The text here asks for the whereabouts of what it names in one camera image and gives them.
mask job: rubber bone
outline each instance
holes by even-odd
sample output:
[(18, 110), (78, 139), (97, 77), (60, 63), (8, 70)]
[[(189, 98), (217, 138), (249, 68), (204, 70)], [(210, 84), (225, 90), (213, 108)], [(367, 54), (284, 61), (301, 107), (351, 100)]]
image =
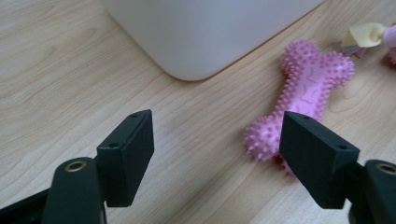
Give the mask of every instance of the rubber bone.
[(384, 46), (389, 48), (390, 61), (396, 63), (396, 25), (385, 30), (383, 41)]
[(331, 90), (347, 83), (354, 72), (353, 62), (348, 57), (336, 52), (322, 55), (317, 46), (303, 40), (286, 48), (282, 68), (288, 79), (275, 111), (253, 121), (245, 133), (247, 154), (257, 161), (279, 156), (284, 111), (321, 121)]

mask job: toy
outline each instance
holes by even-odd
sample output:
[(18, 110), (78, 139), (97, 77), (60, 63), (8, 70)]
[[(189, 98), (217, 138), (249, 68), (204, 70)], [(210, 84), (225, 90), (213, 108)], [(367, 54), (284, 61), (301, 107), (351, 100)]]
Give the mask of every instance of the toy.
[(390, 61), (396, 63), (396, 25), (386, 27), (380, 23), (369, 22), (351, 26), (341, 47), (346, 56), (356, 55), (361, 58), (367, 48), (381, 44), (389, 48)]
[(275, 111), (253, 121), (245, 133), (247, 154), (257, 161), (279, 157), (280, 132), (285, 111), (321, 120), (331, 90), (348, 82), (354, 71), (353, 63), (348, 57), (336, 52), (320, 54), (316, 45), (303, 40), (291, 43), (282, 55), (281, 62), (289, 78)]

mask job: white box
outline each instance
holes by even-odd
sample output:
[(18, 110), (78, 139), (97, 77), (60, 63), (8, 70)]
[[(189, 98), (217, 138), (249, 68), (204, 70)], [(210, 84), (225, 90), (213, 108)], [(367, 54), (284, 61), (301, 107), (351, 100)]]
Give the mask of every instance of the white box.
[(324, 0), (102, 0), (173, 77), (210, 77)]

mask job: black plastic bracket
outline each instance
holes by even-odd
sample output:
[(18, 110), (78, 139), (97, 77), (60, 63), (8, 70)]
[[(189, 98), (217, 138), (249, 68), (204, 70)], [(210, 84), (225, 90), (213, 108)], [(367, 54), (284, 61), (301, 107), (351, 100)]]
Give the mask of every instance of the black plastic bracket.
[(396, 223), (396, 165), (357, 163), (359, 149), (306, 115), (285, 112), (279, 151), (322, 208), (352, 202), (351, 223)]
[(0, 210), (0, 223), (106, 223), (104, 202), (132, 204), (154, 152), (150, 110), (128, 116), (97, 148), (55, 171), (49, 189)]

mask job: wooden floor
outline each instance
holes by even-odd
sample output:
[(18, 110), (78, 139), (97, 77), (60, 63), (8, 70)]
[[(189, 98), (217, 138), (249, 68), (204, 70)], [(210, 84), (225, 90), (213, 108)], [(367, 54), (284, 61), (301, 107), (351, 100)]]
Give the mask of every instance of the wooden floor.
[[(348, 25), (391, 25), (394, 0), (326, 0), (216, 76), (174, 79), (99, 0), (0, 1), (0, 207), (50, 186), (55, 168), (96, 147), (129, 114), (153, 112), (155, 153), (134, 203), (109, 223), (347, 223), (322, 210), (272, 161), (245, 153), (243, 132), (270, 114), (285, 84), (279, 58), (294, 40), (339, 50)], [(396, 65), (387, 49), (352, 59), (323, 123), (396, 163)]]

